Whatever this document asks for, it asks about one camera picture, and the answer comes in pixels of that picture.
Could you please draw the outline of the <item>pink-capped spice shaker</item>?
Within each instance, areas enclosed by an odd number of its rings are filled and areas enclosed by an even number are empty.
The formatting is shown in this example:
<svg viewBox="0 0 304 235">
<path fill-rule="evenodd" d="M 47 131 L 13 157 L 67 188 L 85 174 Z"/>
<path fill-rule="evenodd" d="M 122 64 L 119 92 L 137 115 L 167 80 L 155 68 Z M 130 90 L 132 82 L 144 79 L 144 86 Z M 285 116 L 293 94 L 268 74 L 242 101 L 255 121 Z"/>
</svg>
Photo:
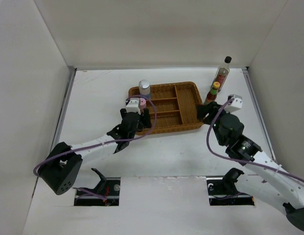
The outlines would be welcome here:
<svg viewBox="0 0 304 235">
<path fill-rule="evenodd" d="M 140 101 L 140 106 L 139 106 L 140 111 L 143 112 L 147 105 L 146 100 L 144 98 L 139 98 L 139 101 Z"/>
</svg>

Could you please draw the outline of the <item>black-capped shaker blue label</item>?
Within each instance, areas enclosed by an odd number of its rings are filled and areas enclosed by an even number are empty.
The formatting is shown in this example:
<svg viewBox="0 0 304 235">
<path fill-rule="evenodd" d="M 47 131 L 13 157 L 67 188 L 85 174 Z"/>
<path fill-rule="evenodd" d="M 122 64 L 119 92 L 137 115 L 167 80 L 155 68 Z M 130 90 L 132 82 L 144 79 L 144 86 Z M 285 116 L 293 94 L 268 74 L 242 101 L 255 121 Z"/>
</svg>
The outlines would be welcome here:
<svg viewBox="0 0 304 235">
<path fill-rule="evenodd" d="M 139 94 L 144 96 L 146 99 L 151 98 L 151 85 L 148 80 L 141 80 L 138 84 L 139 87 Z"/>
</svg>

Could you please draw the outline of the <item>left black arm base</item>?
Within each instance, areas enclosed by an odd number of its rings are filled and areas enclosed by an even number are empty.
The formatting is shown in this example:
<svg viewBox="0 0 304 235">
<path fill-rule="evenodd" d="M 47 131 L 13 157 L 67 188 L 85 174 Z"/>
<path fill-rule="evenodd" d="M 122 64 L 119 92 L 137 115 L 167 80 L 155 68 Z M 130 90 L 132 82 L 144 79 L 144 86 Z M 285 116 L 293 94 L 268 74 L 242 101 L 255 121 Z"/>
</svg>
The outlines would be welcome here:
<svg viewBox="0 0 304 235">
<path fill-rule="evenodd" d="M 119 206 L 121 178 L 106 178 L 96 168 L 91 168 L 99 177 L 93 188 L 77 190 L 74 206 Z"/>
</svg>

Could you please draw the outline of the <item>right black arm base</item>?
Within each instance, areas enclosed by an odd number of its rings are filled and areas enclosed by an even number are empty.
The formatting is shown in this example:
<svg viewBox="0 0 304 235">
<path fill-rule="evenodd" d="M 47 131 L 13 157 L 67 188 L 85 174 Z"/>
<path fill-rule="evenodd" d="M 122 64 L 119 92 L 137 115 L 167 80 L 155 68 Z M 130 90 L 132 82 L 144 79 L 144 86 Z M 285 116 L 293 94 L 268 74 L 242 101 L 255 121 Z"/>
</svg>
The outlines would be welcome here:
<svg viewBox="0 0 304 235">
<path fill-rule="evenodd" d="M 207 177 L 209 204 L 211 206 L 254 206 L 254 198 L 239 192 L 235 186 L 243 171 L 230 169 L 224 176 Z"/>
</svg>

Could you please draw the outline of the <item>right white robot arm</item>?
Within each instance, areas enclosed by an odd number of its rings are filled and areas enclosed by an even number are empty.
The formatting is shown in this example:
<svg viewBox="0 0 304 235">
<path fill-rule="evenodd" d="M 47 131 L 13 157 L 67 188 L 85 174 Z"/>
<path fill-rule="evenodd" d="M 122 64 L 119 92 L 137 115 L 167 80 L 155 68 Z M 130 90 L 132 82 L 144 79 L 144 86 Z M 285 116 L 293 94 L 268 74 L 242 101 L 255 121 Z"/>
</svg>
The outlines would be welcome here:
<svg viewBox="0 0 304 235">
<path fill-rule="evenodd" d="M 197 119 L 209 125 L 220 146 L 226 147 L 222 159 L 237 162 L 261 178 L 250 179 L 242 170 L 232 168 L 223 178 L 225 192 L 243 191 L 277 209 L 297 229 L 304 232 L 304 179 L 284 170 L 251 139 L 243 135 L 244 124 L 225 109 L 234 104 L 233 99 L 224 105 L 211 102 L 197 106 Z"/>
</svg>

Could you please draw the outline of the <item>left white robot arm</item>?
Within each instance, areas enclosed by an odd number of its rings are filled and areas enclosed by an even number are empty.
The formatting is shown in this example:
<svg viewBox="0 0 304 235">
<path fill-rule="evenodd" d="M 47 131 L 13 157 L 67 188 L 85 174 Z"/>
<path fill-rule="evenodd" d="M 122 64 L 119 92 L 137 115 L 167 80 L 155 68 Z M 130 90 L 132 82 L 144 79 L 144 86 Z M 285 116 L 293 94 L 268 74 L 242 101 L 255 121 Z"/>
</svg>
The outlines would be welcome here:
<svg viewBox="0 0 304 235">
<path fill-rule="evenodd" d="M 141 114 L 121 109 L 121 115 L 122 122 L 98 139 L 76 145 L 58 143 L 47 158 L 35 168 L 35 173 L 56 195 L 62 195 L 70 188 L 75 188 L 100 197 L 105 190 L 104 175 L 92 167 L 91 170 L 100 179 L 94 178 L 87 182 L 87 178 L 80 172 L 81 166 L 124 150 L 136 139 L 137 132 L 152 127 L 147 108 L 143 109 Z"/>
</svg>

